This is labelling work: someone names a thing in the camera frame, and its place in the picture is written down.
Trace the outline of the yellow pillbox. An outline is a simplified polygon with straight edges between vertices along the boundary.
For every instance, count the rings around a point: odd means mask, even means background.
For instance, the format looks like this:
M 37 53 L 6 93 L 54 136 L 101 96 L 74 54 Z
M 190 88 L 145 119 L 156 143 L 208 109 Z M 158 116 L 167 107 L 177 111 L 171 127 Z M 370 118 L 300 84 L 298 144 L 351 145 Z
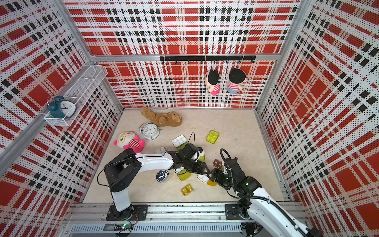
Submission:
M 209 186 L 212 186 L 212 187 L 215 187 L 217 185 L 216 182 L 213 182 L 211 181 L 205 174 L 204 175 L 201 175 L 201 174 L 198 174 L 197 175 L 197 178 L 198 180 L 200 180 L 202 183 L 205 183 Z

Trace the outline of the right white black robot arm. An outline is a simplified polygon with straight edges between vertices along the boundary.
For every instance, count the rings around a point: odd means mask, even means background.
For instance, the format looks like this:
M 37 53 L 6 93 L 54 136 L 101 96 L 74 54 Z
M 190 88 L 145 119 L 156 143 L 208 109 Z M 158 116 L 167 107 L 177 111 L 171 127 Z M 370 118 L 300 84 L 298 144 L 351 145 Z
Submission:
M 274 237 L 321 237 L 283 209 L 253 177 L 245 175 L 237 159 L 223 158 L 224 170 L 214 169 L 212 179 L 239 197 L 239 215 L 258 222 Z

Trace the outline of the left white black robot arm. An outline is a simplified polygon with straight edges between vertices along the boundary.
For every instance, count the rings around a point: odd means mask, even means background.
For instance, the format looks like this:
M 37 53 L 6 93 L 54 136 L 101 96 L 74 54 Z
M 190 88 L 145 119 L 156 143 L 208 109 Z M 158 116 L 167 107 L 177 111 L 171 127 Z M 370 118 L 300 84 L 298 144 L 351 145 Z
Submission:
M 110 189 L 113 204 L 106 220 L 123 220 L 135 214 L 131 204 L 128 186 L 138 173 L 150 170 L 177 170 L 184 168 L 189 173 L 207 175 L 210 171 L 199 158 L 192 159 L 202 148 L 188 143 L 179 151 L 165 151 L 163 154 L 141 154 L 128 148 L 111 160 L 100 173 L 104 173 Z

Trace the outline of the small brown pill case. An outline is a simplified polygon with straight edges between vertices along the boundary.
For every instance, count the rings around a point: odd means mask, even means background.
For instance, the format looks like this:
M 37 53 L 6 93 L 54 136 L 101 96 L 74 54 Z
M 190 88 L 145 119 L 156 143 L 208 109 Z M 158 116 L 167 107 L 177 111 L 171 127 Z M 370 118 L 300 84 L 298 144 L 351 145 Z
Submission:
M 223 163 L 217 159 L 214 160 L 214 162 L 212 163 L 212 165 L 218 169 L 223 169 Z

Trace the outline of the round dark blue tin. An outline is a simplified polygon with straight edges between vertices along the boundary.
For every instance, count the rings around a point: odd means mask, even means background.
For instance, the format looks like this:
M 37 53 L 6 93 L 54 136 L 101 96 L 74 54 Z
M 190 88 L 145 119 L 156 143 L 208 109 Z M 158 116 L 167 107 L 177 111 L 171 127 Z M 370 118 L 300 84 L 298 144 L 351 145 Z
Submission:
M 156 180 L 159 182 L 159 183 L 164 183 L 166 182 L 168 179 L 170 178 L 170 174 L 167 170 L 160 170 L 157 174 L 156 174 Z

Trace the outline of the brown plush bear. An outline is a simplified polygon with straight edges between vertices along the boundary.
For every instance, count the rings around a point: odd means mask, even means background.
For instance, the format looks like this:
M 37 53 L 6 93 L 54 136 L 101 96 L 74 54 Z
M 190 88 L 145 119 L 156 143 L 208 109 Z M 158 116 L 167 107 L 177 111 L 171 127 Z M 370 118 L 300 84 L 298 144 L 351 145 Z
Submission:
M 155 113 L 149 107 L 144 106 L 141 109 L 141 114 L 158 127 L 177 127 L 180 126 L 183 122 L 183 118 L 175 111 L 168 113 Z

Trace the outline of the silver alarm clock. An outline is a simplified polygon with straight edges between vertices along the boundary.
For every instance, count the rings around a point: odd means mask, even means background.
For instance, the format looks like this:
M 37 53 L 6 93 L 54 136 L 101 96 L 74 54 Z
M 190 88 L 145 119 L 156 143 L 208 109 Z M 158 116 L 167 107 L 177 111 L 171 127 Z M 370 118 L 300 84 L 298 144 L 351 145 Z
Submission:
M 160 135 L 160 129 L 152 122 L 142 124 L 139 129 L 140 133 L 146 140 L 155 140 Z

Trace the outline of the doll with pink striped shirt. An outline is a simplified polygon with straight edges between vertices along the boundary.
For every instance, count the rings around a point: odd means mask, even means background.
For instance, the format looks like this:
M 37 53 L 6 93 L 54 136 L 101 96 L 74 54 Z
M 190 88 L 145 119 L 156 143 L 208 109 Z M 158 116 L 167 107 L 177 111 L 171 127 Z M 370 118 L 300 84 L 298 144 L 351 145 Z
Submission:
M 216 96 L 220 92 L 219 73 L 216 70 L 209 70 L 205 75 L 206 85 L 209 87 L 208 91 Z

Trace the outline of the green circuit board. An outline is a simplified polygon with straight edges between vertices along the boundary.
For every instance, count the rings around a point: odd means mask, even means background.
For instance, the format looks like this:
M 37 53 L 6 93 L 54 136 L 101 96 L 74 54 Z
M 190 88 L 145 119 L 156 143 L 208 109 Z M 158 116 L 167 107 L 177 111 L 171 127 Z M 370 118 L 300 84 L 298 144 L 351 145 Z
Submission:
M 106 224 L 103 228 L 104 232 L 130 232 L 133 225 L 130 224 Z

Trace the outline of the doll with black hat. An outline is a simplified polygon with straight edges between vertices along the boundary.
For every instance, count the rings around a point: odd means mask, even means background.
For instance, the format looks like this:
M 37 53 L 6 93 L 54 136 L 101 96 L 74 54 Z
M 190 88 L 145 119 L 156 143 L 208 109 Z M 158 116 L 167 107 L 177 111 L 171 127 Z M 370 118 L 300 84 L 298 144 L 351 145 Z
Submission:
M 231 69 L 229 73 L 229 82 L 227 85 L 227 92 L 231 94 L 236 94 L 239 91 L 242 91 L 242 83 L 246 79 L 246 74 L 243 70 L 238 68 Z

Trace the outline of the teal alarm clock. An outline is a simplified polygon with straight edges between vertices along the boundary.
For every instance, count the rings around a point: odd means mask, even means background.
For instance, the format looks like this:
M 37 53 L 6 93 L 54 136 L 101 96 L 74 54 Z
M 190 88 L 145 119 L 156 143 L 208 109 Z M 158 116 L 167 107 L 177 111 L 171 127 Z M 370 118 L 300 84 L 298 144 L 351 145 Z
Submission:
M 55 96 L 47 109 L 53 118 L 63 119 L 71 118 L 75 114 L 77 107 L 74 102 L 66 100 L 63 96 Z

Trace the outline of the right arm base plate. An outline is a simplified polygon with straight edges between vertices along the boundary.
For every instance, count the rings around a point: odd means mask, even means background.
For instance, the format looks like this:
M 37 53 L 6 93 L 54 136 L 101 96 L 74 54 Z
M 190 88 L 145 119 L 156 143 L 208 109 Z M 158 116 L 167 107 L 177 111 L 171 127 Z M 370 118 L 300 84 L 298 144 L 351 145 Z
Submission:
M 227 220 L 252 220 L 237 203 L 225 204 L 225 216 Z

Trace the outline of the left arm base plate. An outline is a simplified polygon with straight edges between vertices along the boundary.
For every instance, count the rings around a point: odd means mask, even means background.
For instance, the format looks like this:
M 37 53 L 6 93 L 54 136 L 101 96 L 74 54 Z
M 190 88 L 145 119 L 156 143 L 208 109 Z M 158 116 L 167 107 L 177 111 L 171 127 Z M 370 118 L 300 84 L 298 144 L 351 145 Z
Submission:
M 106 220 L 107 221 L 144 221 L 146 220 L 148 205 L 131 205 L 123 211 L 117 211 L 114 203 L 110 206 Z

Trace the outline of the black hook rail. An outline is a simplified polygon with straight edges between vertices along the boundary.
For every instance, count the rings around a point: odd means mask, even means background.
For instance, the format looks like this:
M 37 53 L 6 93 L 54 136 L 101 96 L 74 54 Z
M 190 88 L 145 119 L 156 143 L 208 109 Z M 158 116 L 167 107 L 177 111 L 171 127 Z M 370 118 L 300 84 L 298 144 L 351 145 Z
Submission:
M 194 62 L 194 61 L 255 61 L 257 58 L 256 55 L 218 55 L 218 56 L 211 56 L 211 55 L 203 55 L 203 56 L 160 56 L 159 59 L 161 62 L 174 62 L 175 64 L 177 62 L 181 61 L 187 61 L 187 62 Z

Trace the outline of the aluminium rail front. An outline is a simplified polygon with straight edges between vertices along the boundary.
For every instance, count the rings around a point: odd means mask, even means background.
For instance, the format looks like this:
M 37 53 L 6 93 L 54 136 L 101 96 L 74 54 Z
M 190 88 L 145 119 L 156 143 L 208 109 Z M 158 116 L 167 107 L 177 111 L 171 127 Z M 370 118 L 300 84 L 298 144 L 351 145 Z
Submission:
M 143 222 L 228 222 L 226 205 L 229 202 L 171 202 L 146 203 Z M 73 204 L 64 218 L 66 223 L 105 223 L 109 203 Z

